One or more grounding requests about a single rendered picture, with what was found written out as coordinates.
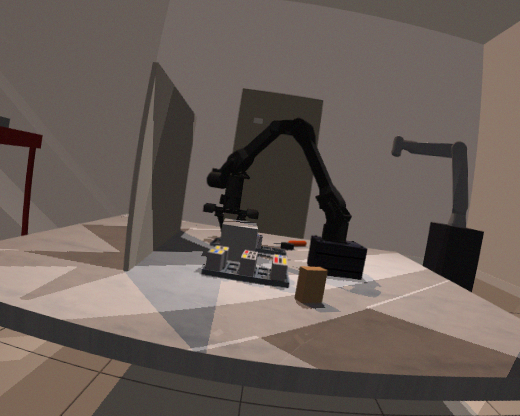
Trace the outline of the brown rectangular block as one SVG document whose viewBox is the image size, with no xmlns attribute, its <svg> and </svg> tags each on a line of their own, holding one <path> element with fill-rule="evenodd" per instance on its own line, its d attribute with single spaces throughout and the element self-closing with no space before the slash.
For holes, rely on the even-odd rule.
<svg viewBox="0 0 520 416">
<path fill-rule="evenodd" d="M 321 303 L 327 271 L 321 267 L 300 266 L 294 299 L 301 303 Z"/>
</svg>

